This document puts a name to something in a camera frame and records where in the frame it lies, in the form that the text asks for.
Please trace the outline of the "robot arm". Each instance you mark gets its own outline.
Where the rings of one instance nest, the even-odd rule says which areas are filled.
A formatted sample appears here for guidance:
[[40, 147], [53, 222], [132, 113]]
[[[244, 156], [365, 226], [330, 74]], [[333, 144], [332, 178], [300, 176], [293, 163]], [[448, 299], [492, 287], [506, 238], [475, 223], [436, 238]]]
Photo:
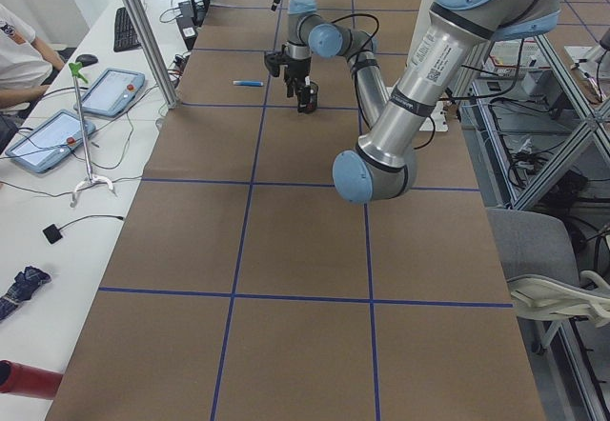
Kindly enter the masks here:
[[349, 202], [392, 199], [413, 186], [412, 141], [473, 47], [544, 34], [560, 12], [559, 0], [433, 0], [428, 9], [430, 25], [392, 89], [383, 83], [373, 36], [324, 20], [315, 0], [289, 1], [288, 40], [264, 57], [269, 73], [283, 76], [301, 112], [315, 108], [312, 55], [346, 59], [370, 129], [333, 164], [335, 189]]
[[325, 20], [317, 13], [315, 0], [290, 0], [288, 40], [278, 54], [274, 75], [283, 76], [287, 96], [296, 98], [297, 110], [312, 113], [317, 109], [318, 93], [311, 78], [312, 56], [343, 57], [354, 82], [357, 105], [371, 128], [389, 100], [375, 49], [373, 34]]

